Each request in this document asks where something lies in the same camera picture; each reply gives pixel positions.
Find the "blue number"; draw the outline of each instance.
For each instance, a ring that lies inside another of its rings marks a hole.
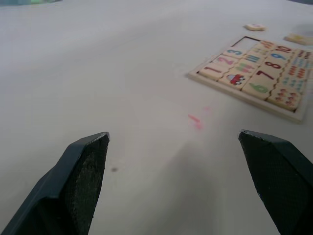
[[[227,52],[228,53],[235,53],[236,55],[241,55],[242,54],[242,52],[238,51],[238,50],[228,50]]]
[[[280,54],[271,54],[271,56],[273,56],[273,57],[275,57],[275,58],[277,58],[277,59],[280,59],[280,58],[282,58],[283,60],[286,59],[284,56],[282,56],[282,55],[280,55]]]

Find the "wooden frame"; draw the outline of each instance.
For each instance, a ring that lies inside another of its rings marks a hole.
[[[249,38],[249,39],[253,39],[256,41],[261,41],[260,39],[256,39],[256,38],[252,38],[249,36],[244,36],[241,37],[239,40],[237,40],[235,43],[230,44],[230,46],[228,47],[232,47],[236,44],[238,44],[242,39],[244,38]],[[202,63],[201,65],[197,66],[194,70],[192,70],[191,72],[188,73],[188,76],[194,80],[197,81],[199,83],[202,83],[204,85],[207,85],[211,88],[214,88],[216,90],[219,90],[223,93],[226,93],[228,95],[231,95],[235,98],[241,99],[249,104],[252,104],[254,106],[257,106],[261,109],[264,109],[266,111],[269,111],[271,113],[274,113],[276,115],[279,115],[283,118],[289,119],[291,121],[294,121],[296,123],[301,123],[306,111],[306,107],[308,105],[308,101],[309,101],[309,94],[308,91],[311,90],[311,87],[313,85],[313,83],[310,81],[310,79],[313,78],[313,72],[312,70],[309,71],[308,73],[308,81],[307,81],[307,85],[304,89],[304,92],[302,93],[302,99],[300,101],[300,104],[298,106],[298,108],[295,110],[295,112],[280,108],[276,105],[273,105],[265,100],[261,100],[261,99],[257,99],[251,95],[248,95],[242,91],[236,90],[230,86],[227,86],[225,84],[222,84],[218,81],[214,81],[212,79],[206,78],[202,75],[200,75],[198,73],[198,71],[200,69],[202,69],[205,65],[207,65],[208,63],[212,62],[215,58],[217,58],[220,54],[222,54],[225,50],[221,51],[220,53],[218,53],[217,55],[212,56],[209,60],[205,61],[204,63]]]

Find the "green number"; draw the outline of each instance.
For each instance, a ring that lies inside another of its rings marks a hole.
[[[268,92],[268,89],[264,86],[261,85],[254,85],[253,83],[249,83],[250,86],[253,87],[254,90],[256,90],[257,92],[261,92],[261,93],[266,93]]]

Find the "pink mark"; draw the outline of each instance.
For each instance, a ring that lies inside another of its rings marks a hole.
[[[200,122],[195,123],[195,127],[196,127],[197,130],[202,130],[203,129],[203,126],[202,126],[202,124]]]
[[[195,121],[195,122],[197,122],[197,123],[200,123],[200,120],[197,119],[195,116],[192,116],[192,115],[188,114],[188,117],[189,117],[190,119],[192,119],[193,121]]]

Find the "number 3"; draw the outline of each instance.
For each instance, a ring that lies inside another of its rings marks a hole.
[[[241,55],[242,54],[242,52],[239,51],[239,50],[228,50],[227,52],[228,53],[235,53],[236,55]]]
[[[223,62],[223,61],[224,61],[224,62],[227,63],[228,65],[232,65],[232,64],[234,63],[233,60],[226,60],[225,58],[222,58],[222,57],[218,58],[217,60],[220,61],[220,62]]]

